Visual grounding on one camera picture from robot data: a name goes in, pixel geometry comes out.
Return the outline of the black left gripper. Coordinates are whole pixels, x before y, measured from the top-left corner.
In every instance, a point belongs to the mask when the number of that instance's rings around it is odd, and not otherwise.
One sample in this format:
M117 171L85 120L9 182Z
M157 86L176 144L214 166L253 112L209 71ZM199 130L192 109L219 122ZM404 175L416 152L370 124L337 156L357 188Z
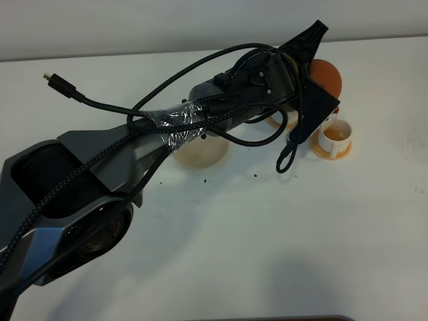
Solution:
M329 28L317 20L308 29L279 47L255 49L230 69L230 92L250 102L285 104L304 91L304 82L318 47Z

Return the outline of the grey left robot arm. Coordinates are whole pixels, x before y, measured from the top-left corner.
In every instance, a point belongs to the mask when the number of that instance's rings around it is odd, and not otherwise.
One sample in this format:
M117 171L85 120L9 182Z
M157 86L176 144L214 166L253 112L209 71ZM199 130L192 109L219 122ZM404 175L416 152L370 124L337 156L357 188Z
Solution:
M91 100L58 76L48 86L99 110L123 114L110 130L69 131L8 158L1 170L1 319L9 320L18 298L104 255L124 237L142 192L170 155L196 138L214 134L246 147L271 143L285 130L283 116L269 138L250 142L231 135L285 107L298 113L276 170L286 172L303 143L338 101L310 77L327 32L320 21L280 47L247 43L213 53L177 72L133 108ZM144 106L179 78L226 54L244 55L227 71L195 86L168 109Z

